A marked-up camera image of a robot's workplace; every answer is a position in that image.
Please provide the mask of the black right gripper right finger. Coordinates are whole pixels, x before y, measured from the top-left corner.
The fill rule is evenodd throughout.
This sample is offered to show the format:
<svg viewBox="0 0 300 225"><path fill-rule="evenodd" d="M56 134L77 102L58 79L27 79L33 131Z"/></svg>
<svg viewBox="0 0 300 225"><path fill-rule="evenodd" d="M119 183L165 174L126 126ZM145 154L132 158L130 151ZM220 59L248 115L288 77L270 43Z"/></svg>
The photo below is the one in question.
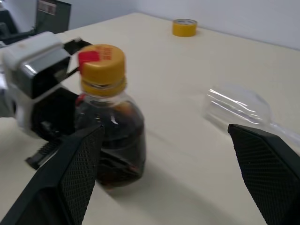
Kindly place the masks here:
<svg viewBox="0 0 300 225"><path fill-rule="evenodd" d="M300 157L279 136L229 124L244 183L269 225L300 223Z"/></svg>

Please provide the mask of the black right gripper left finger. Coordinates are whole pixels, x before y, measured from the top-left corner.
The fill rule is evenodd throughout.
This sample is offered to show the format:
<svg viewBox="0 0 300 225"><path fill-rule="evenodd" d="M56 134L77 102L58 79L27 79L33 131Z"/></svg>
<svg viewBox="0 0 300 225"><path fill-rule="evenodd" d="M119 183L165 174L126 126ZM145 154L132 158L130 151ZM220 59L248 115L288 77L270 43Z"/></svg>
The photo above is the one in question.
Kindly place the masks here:
<svg viewBox="0 0 300 225"><path fill-rule="evenodd" d="M80 225L95 186L104 127L76 131L39 168L2 225Z"/></svg>

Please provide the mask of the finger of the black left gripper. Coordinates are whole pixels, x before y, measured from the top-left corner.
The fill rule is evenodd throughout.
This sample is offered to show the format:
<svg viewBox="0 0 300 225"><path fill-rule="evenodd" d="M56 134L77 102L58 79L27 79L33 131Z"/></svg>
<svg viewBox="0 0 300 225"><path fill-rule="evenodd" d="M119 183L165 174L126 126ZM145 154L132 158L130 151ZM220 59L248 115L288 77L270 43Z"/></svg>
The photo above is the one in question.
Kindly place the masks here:
<svg viewBox="0 0 300 225"><path fill-rule="evenodd" d="M64 44L64 49L70 54L74 55L81 49L83 49L86 46L91 45L90 42L84 41L81 38L73 39L67 43Z"/></svg>
<svg viewBox="0 0 300 225"><path fill-rule="evenodd" d="M59 149L61 138L54 139L42 146L33 156L28 157L25 162L34 170L38 170Z"/></svg>

